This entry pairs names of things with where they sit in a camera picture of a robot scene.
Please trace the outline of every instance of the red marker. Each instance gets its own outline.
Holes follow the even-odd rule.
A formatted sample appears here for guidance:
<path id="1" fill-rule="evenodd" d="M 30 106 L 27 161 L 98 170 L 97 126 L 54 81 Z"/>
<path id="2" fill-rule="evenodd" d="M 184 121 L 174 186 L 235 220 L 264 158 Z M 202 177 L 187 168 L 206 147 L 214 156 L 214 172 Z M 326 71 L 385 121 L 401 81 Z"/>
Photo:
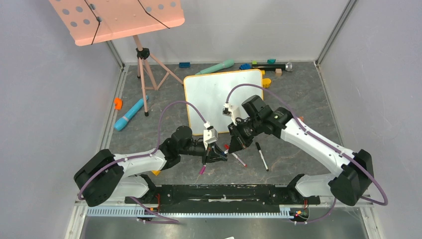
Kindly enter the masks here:
<path id="1" fill-rule="evenodd" d="M 225 146 L 225 148 L 227 149 L 224 153 L 228 153 L 228 145 L 227 144 L 225 144 L 224 145 Z M 243 164 L 243 166 L 245 166 L 245 167 L 248 167 L 248 165 L 246 165 L 246 163 L 245 162 L 243 162 L 236 154 L 234 154 L 234 153 L 232 153 L 231 155 L 233 155 L 235 158 L 237 158 L 237 160 L 239 160 L 239 162 L 241 163 L 241 164 Z"/>

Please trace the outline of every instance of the pink music stand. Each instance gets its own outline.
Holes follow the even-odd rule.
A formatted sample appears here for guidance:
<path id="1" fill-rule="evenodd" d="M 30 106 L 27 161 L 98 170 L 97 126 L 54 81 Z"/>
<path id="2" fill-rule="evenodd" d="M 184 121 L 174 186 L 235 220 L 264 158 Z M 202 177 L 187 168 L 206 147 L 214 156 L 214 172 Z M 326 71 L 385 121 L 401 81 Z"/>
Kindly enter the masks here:
<path id="1" fill-rule="evenodd" d="M 50 3 L 78 46 L 133 36 L 137 47 L 138 78 L 141 79 L 145 116 L 148 116 L 145 90 L 158 90 L 169 75 L 183 84 L 149 49 L 142 47 L 138 37 L 138 34 L 182 25 L 185 17 L 180 0 L 50 0 Z M 158 85 L 148 56 L 167 71 Z M 145 87 L 144 70 L 153 87 Z"/>

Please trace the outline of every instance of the white board surface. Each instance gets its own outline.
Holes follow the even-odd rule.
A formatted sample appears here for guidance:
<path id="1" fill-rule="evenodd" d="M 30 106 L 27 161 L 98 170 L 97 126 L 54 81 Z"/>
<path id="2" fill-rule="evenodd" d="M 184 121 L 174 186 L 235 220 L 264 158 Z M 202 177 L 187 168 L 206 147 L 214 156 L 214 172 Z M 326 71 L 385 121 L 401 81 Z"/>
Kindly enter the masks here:
<path id="1" fill-rule="evenodd" d="M 219 133 L 228 132 L 227 126 L 231 123 L 231 117 L 222 114 L 223 105 L 231 89 L 243 83 L 262 86 L 261 71 L 255 69 L 187 76 L 184 79 L 186 101 L 193 104 Z M 243 119 L 248 115 L 241 105 L 253 95 L 263 97 L 263 92 L 256 87 L 242 86 L 231 94 L 229 103 L 239 106 Z M 189 127 L 194 135 L 202 135 L 204 122 L 192 107 L 187 108 Z"/>

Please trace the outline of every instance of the black elastic cord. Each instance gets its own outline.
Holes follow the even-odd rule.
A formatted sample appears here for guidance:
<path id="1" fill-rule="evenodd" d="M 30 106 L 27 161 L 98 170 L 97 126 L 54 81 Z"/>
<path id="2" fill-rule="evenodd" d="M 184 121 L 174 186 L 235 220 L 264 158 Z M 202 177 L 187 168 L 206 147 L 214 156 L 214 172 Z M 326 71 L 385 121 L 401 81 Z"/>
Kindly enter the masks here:
<path id="1" fill-rule="evenodd" d="M 139 0 L 138 0 L 138 3 L 141 4 L 141 7 L 144 9 L 146 14 L 148 14 L 153 19 L 157 20 L 157 22 L 163 24 L 163 26 L 165 26 L 166 28 L 170 29 L 168 26 L 166 26 L 166 24 L 162 23 L 160 20 L 156 19 L 153 15 L 149 14 L 149 12 L 146 11 L 146 9 L 144 8 L 144 6 L 142 5 L 142 3 Z"/>
<path id="2" fill-rule="evenodd" d="M 87 3 L 87 0 L 84 0 L 85 3 L 87 4 L 88 8 L 91 10 L 91 12 L 93 13 L 95 19 L 98 21 L 98 26 L 97 26 L 97 30 L 95 31 L 94 37 L 93 37 L 93 41 L 91 42 L 91 45 L 94 43 L 95 37 L 97 36 L 97 32 L 98 29 L 100 28 L 100 20 L 98 19 L 98 17 L 95 15 L 94 11 L 92 10 L 92 8 L 90 7 L 90 5 Z"/>

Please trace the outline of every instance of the white wall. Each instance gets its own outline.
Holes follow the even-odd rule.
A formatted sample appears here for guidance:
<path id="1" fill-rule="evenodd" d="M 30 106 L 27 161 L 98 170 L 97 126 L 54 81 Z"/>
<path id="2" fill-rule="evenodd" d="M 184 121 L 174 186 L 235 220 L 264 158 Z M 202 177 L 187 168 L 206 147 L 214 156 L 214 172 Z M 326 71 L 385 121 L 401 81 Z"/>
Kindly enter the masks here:
<path id="1" fill-rule="evenodd" d="M 185 23 L 140 35 L 164 62 L 315 60 L 347 0 L 182 0 Z M 113 41 L 136 62 L 132 37 Z"/>
<path id="2" fill-rule="evenodd" d="M 422 1 L 358 1 L 322 62 L 344 143 L 373 156 L 385 238 L 421 238 Z M 372 195 L 381 199 L 371 188 Z"/>
<path id="3" fill-rule="evenodd" d="M 78 47 L 47 0 L 0 2 L 0 238 L 61 239 L 118 67 Z"/>

